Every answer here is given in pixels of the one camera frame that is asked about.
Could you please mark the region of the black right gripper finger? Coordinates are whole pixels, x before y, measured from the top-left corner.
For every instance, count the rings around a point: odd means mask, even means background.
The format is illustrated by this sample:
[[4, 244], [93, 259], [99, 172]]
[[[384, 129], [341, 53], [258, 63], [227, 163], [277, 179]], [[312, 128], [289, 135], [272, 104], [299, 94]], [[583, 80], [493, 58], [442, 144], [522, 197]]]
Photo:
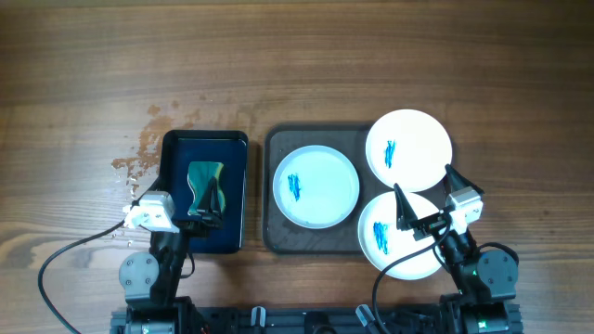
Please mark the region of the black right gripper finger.
[[461, 175], [451, 164], [445, 166], [445, 177], [450, 192], [456, 192], [466, 187], [471, 187], [479, 195], [484, 194], [484, 191], [480, 187]]
[[396, 227], [399, 230], [406, 231], [412, 229], [412, 224], [418, 220], [412, 206], [402, 188], [395, 183], [394, 195], [396, 200]]

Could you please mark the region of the green yellow sponge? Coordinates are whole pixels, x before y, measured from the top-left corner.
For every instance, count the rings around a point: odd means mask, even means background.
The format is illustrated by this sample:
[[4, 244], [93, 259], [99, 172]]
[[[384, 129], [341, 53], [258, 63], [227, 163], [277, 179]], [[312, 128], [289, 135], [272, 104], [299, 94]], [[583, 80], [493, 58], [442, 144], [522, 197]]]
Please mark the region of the green yellow sponge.
[[223, 213], [226, 208], [226, 198], [220, 187], [220, 179], [225, 165], [222, 162], [213, 161], [193, 161], [188, 166], [187, 182], [193, 194], [193, 200], [190, 204], [187, 214], [202, 216], [206, 214], [203, 210], [203, 196], [206, 192], [209, 180], [215, 176], [218, 179], [218, 187], [221, 192], [221, 201]]

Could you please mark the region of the pale blue plate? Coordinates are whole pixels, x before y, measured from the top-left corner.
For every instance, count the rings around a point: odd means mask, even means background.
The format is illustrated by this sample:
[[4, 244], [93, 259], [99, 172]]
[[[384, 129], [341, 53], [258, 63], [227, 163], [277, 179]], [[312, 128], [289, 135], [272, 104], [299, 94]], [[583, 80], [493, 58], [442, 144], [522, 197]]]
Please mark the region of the pale blue plate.
[[339, 150], [310, 145], [297, 148], [275, 170], [273, 197], [294, 224], [325, 229], [353, 211], [360, 185], [355, 166]]

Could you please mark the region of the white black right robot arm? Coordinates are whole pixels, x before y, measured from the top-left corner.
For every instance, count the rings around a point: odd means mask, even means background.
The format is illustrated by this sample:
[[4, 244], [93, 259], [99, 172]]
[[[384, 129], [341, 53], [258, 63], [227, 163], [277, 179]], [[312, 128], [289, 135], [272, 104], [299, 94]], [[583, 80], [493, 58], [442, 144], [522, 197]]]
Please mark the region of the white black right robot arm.
[[449, 164], [445, 180], [450, 189], [445, 207], [424, 218], [415, 214], [403, 189], [394, 186], [396, 227], [411, 230], [416, 240], [432, 237], [433, 254], [443, 259], [458, 289], [442, 296], [428, 313], [405, 315], [420, 326], [417, 332], [522, 333], [520, 306], [511, 302], [516, 297], [518, 254], [500, 243], [476, 243], [469, 225], [482, 215], [484, 191]]

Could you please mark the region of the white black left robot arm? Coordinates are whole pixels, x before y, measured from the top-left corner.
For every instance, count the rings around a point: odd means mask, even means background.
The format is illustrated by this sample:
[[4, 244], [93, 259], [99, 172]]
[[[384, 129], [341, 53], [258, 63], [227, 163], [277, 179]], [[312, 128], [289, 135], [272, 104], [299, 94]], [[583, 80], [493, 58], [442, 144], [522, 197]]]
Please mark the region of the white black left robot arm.
[[211, 327], [189, 297], [176, 295], [184, 277], [189, 241], [206, 237], [223, 224], [218, 178], [210, 177], [199, 197], [196, 221], [173, 219], [171, 194], [156, 181], [131, 204], [123, 224], [150, 232], [149, 250], [128, 256], [119, 269], [126, 310], [114, 313], [111, 333], [209, 333]]

